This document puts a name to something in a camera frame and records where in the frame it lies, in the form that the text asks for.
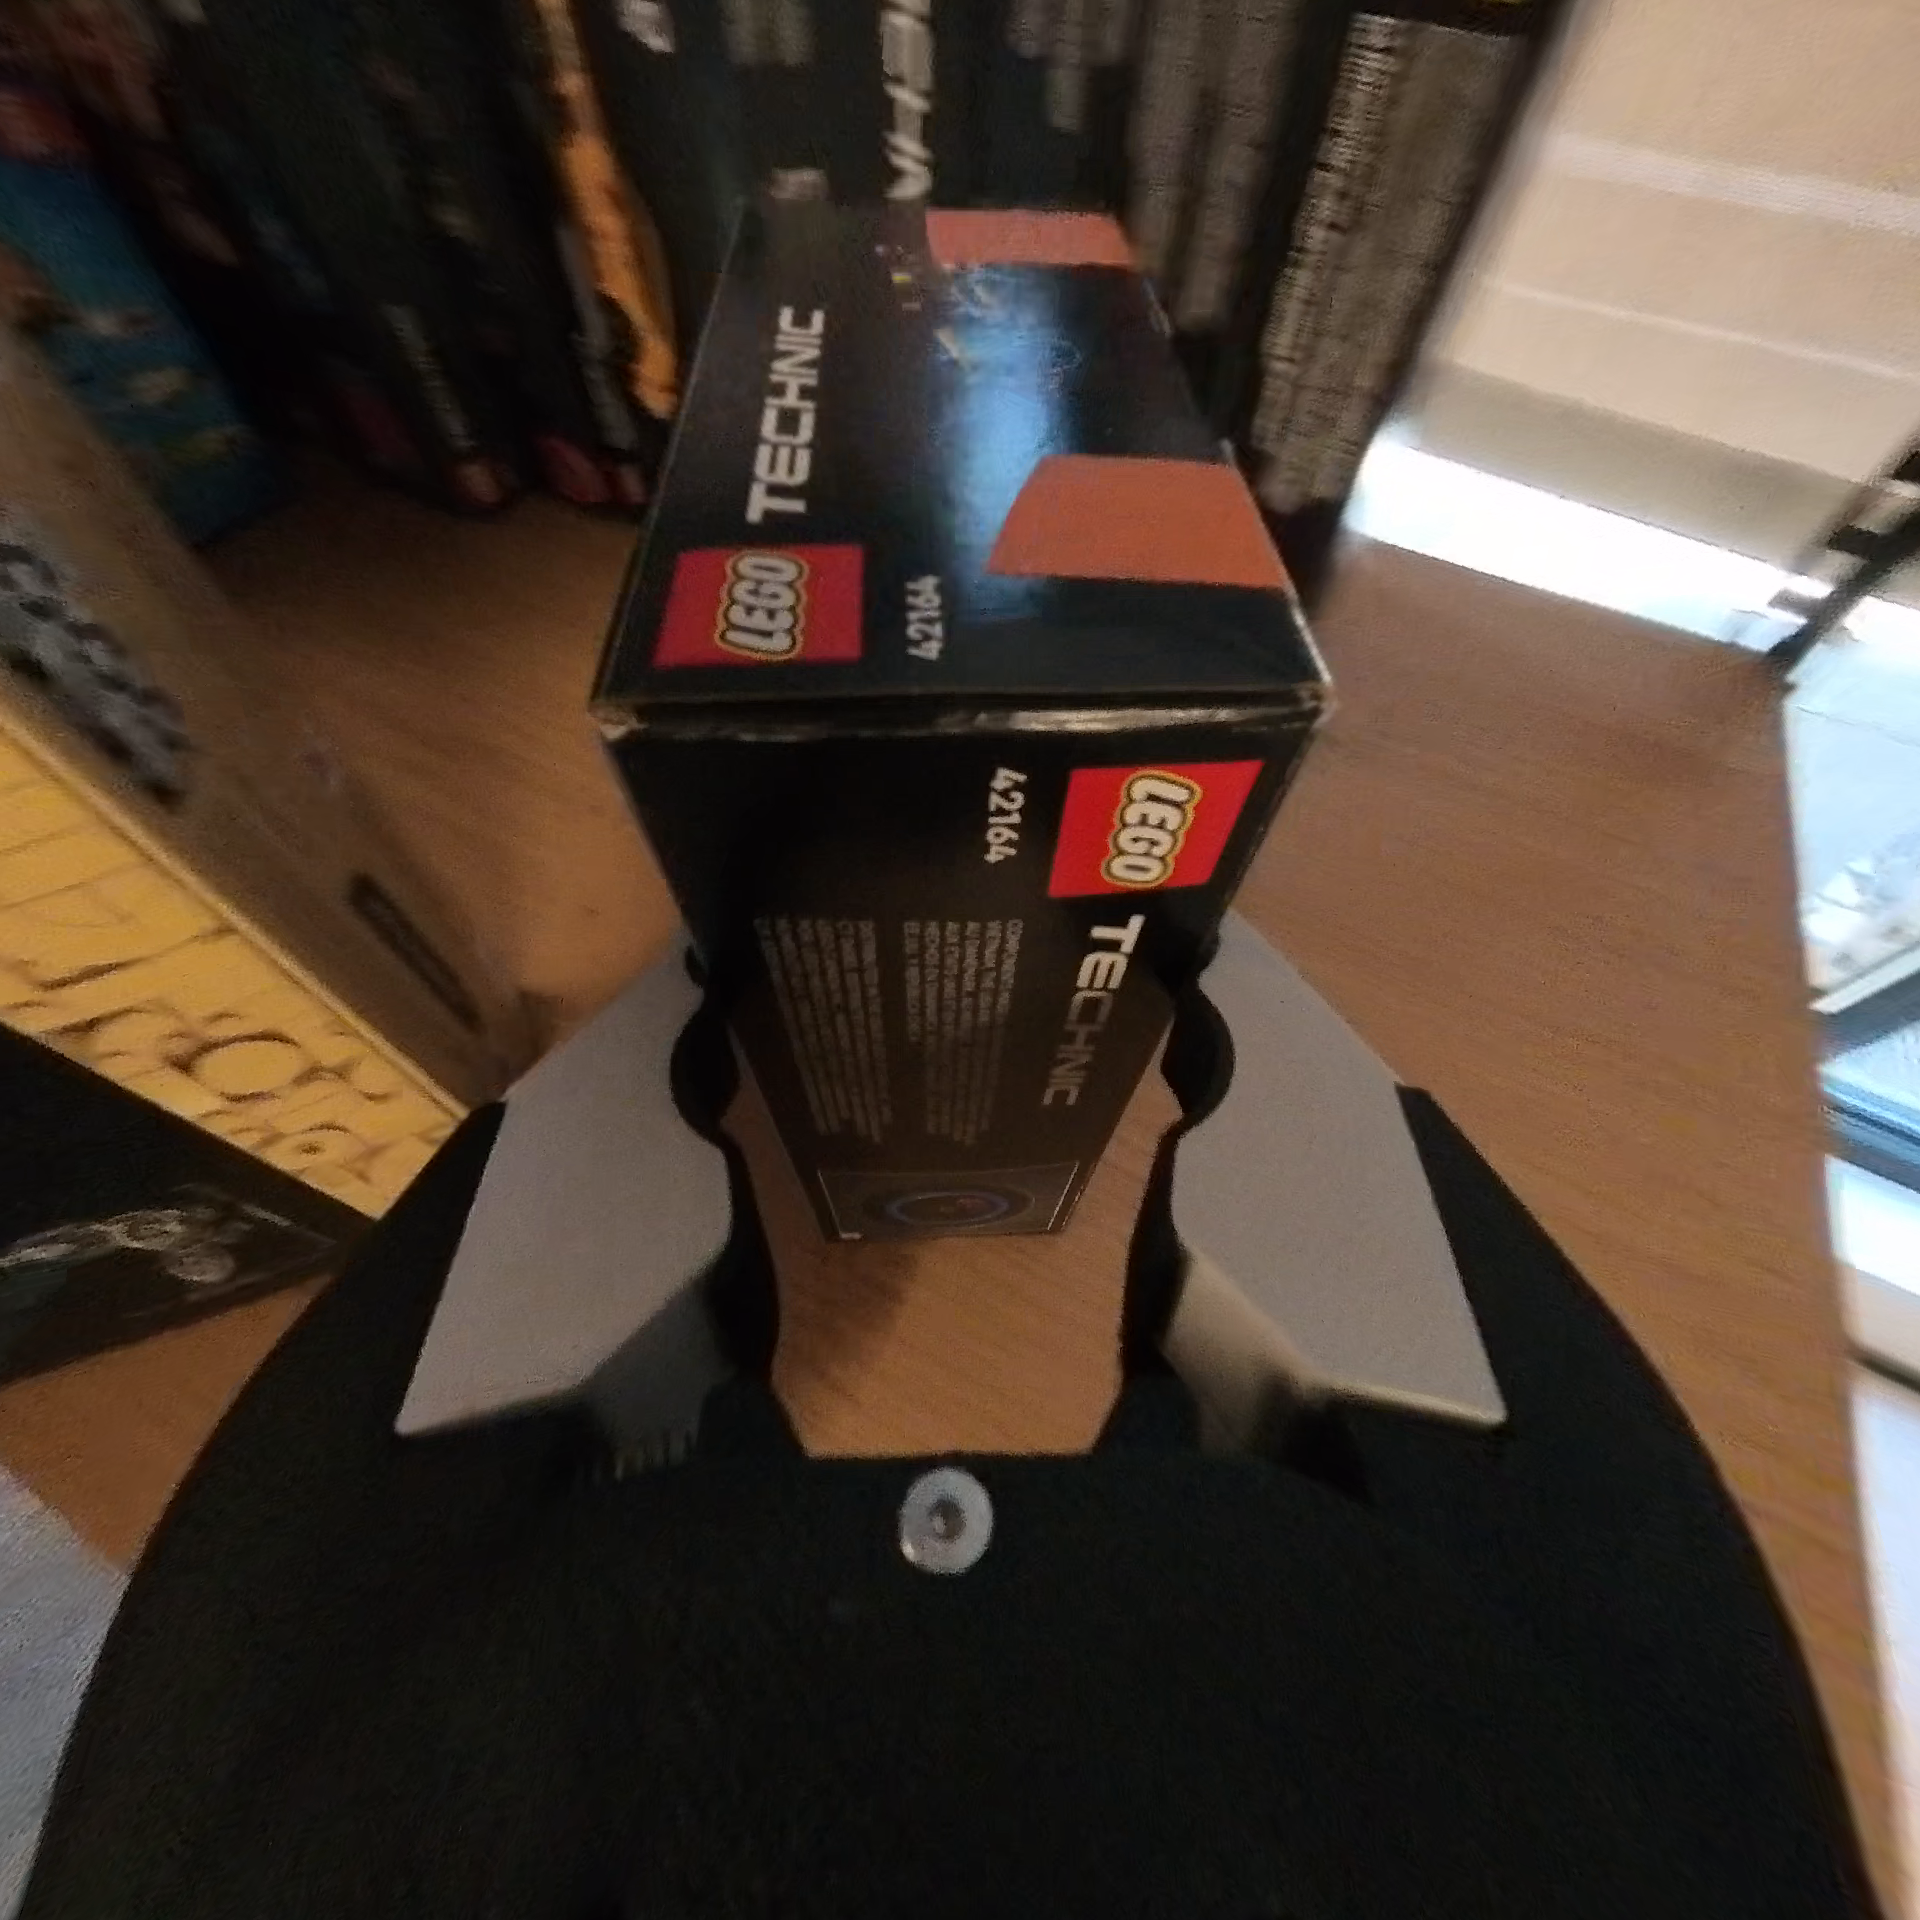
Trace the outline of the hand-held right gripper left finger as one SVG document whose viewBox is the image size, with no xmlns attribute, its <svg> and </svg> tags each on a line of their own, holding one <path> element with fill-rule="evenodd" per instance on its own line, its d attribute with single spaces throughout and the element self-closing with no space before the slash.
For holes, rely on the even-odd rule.
<svg viewBox="0 0 1920 1920">
<path fill-rule="evenodd" d="M 685 1463 L 733 1374 L 710 1283 L 736 1225 L 674 1091 L 705 990 L 665 951 L 507 1091 L 396 1433 L 582 1414 L 627 1469 Z"/>
</svg>

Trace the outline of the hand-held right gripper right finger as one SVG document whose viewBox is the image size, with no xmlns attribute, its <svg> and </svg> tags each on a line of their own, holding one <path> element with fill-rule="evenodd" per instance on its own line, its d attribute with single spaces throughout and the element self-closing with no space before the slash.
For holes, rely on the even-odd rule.
<svg viewBox="0 0 1920 1920">
<path fill-rule="evenodd" d="M 1498 1432 L 1507 1404 L 1402 1082 L 1242 917 L 1164 1047 L 1177 1279 L 1160 1355 L 1216 1452 L 1372 1407 Z"/>
</svg>

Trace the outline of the black metal shelf rack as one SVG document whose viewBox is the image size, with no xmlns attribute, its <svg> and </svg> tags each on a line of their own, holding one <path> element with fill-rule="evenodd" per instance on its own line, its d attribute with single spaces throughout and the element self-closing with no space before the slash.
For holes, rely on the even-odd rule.
<svg viewBox="0 0 1920 1920">
<path fill-rule="evenodd" d="M 1771 675 L 1789 684 L 1816 649 L 1840 635 L 1850 614 L 1917 554 L 1917 440 L 1870 482 L 1791 564 L 1765 613 L 1780 629 L 1766 650 Z"/>
</svg>

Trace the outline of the row of black toy boxes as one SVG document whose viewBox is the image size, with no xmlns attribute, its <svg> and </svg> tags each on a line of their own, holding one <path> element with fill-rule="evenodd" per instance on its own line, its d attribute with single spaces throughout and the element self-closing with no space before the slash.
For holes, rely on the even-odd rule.
<svg viewBox="0 0 1920 1920">
<path fill-rule="evenodd" d="M 748 203 L 1099 211 L 1304 554 L 1571 5 L 142 5 L 162 124 L 435 452 L 635 509 Z"/>
</svg>

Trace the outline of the red tape strip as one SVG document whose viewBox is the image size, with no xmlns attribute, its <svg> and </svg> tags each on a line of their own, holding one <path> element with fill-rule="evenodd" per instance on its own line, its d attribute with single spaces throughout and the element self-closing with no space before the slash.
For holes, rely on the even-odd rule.
<svg viewBox="0 0 1920 1920">
<path fill-rule="evenodd" d="M 1100 211 L 931 207 L 924 221 L 927 252 L 948 270 L 1136 269 L 1125 231 Z"/>
</svg>

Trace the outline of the beige roller blind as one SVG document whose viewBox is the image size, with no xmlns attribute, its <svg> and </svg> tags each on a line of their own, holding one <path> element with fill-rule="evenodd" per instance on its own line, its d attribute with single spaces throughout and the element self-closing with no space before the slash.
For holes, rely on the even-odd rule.
<svg viewBox="0 0 1920 1920">
<path fill-rule="evenodd" d="M 1580 5 L 1353 543 L 1762 650 L 1915 440 L 1917 6 Z"/>
</svg>

